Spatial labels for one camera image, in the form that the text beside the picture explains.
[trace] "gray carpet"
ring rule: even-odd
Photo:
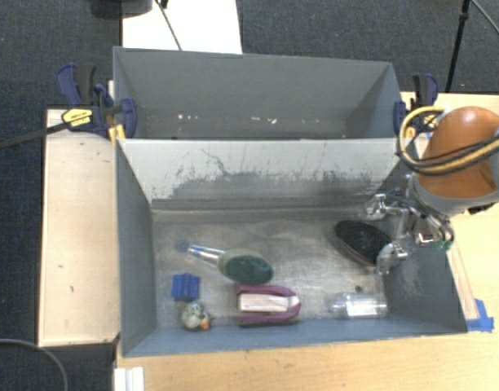
[[[244,52],[391,61],[402,90],[412,89],[415,72],[432,73],[444,88],[462,2],[236,1]],[[499,0],[478,1],[499,25]],[[96,81],[112,77],[118,13],[110,0],[0,0],[1,138],[41,128],[45,110],[64,103],[53,79],[62,65],[92,62]],[[499,37],[472,5],[453,91],[499,94]],[[41,141],[1,151],[0,338],[35,337],[41,212]],[[60,354],[71,389],[109,389],[110,347]],[[0,389],[60,389],[55,374],[40,376],[35,362],[0,349]],[[29,385],[16,388],[15,376]]]

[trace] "black oval object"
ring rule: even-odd
[[[389,235],[375,226],[354,220],[342,220],[334,228],[338,251],[365,266],[375,266]]]

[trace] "white label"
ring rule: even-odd
[[[376,306],[373,303],[347,302],[347,315],[349,317],[368,317],[378,315]]]

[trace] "blue tape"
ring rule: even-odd
[[[188,272],[173,276],[171,296],[176,301],[193,301],[199,297],[199,277]]]
[[[466,320],[469,332],[488,332],[494,330],[494,317],[488,317],[485,304],[482,300],[475,298],[476,307],[478,307],[479,318]]]

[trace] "gray plastic bin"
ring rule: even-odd
[[[139,110],[116,162],[125,356],[466,332],[446,253],[433,248],[409,245],[384,277],[387,318],[327,311],[333,294],[375,288],[332,238],[396,170],[390,64],[115,48],[114,85]],[[271,283],[300,297],[297,321],[239,327],[234,283],[176,252],[179,239],[259,250]],[[171,275],[183,272],[201,277],[208,331],[179,325]]]

